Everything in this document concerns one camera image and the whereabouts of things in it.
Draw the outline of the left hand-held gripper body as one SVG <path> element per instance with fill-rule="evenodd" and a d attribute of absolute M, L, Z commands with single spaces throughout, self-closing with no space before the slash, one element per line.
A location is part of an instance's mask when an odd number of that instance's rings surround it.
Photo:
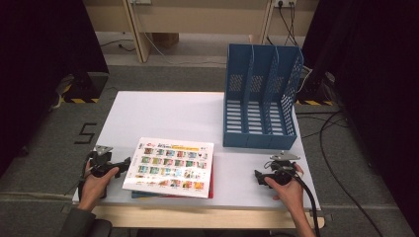
<path fill-rule="evenodd" d="M 90 173 L 97 178 L 105 176 L 116 164 L 111 162 L 113 148 L 110 146 L 96 145 L 88 154 Z"/>

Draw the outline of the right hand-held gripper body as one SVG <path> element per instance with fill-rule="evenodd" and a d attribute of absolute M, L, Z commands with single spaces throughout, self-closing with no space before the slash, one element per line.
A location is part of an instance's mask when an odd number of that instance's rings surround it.
<path fill-rule="evenodd" d="M 279 154 L 271 155 L 269 167 L 274 172 L 273 179 L 279 185 L 288 184 L 296 175 L 295 161 L 299 160 L 297 155 L 282 151 Z"/>

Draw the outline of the blue plastic file rack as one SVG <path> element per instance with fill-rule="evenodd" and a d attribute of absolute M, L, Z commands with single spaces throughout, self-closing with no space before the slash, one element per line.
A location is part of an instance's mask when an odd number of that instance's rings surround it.
<path fill-rule="evenodd" d="M 296 46 L 228 46 L 223 99 L 225 147 L 289 150 L 303 56 Z"/>

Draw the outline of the large white book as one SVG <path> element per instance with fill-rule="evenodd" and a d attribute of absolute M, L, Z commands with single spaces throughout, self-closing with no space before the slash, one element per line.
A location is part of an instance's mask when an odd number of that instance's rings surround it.
<path fill-rule="evenodd" d="M 164 168 L 174 166 L 176 159 L 213 159 L 214 144 L 162 138 L 141 137 L 127 170 L 123 189 L 133 192 L 170 196 L 159 184 L 166 175 Z"/>

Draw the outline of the person's right hand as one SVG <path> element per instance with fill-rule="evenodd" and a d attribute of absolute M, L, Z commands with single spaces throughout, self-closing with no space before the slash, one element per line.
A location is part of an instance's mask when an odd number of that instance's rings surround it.
<path fill-rule="evenodd" d="M 304 213 L 303 188 L 295 178 L 292 178 L 284 186 L 279 185 L 269 177 L 266 177 L 264 181 L 276 192 L 273 200 L 280 200 L 290 214 Z"/>

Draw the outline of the person's left hand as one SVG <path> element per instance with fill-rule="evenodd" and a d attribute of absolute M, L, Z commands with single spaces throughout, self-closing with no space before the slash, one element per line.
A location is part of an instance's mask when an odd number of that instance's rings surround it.
<path fill-rule="evenodd" d="M 111 169 L 105 176 L 97 178 L 91 175 L 90 163 L 85 167 L 85 183 L 82 189 L 82 195 L 79 200 L 78 208 L 86 211 L 92 211 L 105 192 L 105 188 L 112 177 L 119 171 L 118 167 Z"/>

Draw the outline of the black stand base striped tape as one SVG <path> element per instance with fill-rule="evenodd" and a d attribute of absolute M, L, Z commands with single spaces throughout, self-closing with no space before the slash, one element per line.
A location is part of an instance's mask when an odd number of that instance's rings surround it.
<path fill-rule="evenodd" d="M 332 101 L 322 101 L 322 100 L 296 100 L 298 105 L 307 105 L 307 106 L 333 106 Z"/>
<path fill-rule="evenodd" d="M 71 79 L 61 94 L 63 103 L 98 103 L 109 79 L 108 74 L 88 74 L 86 79 Z"/>

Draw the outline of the black curtain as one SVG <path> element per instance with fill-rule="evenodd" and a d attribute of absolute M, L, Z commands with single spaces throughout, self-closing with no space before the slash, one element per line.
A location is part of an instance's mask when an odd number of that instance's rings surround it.
<path fill-rule="evenodd" d="M 0 0 L 0 177 L 64 77 L 107 71 L 83 0 Z"/>
<path fill-rule="evenodd" d="M 419 0 L 318 0 L 303 54 L 419 237 Z"/>

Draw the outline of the brown cardboard box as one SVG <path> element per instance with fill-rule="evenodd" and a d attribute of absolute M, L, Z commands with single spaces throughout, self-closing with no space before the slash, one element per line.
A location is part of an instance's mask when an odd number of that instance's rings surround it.
<path fill-rule="evenodd" d="M 179 42 L 178 33 L 153 33 L 153 43 L 158 47 L 170 48 Z"/>

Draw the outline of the light wooden desk frame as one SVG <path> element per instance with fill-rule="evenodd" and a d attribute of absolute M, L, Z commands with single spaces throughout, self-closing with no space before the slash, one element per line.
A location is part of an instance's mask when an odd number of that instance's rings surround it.
<path fill-rule="evenodd" d="M 97 32 L 133 36 L 137 60 L 148 60 L 151 33 L 245 35 L 262 44 L 285 36 L 287 24 L 304 37 L 319 0 L 296 0 L 293 8 L 274 0 L 82 0 Z"/>

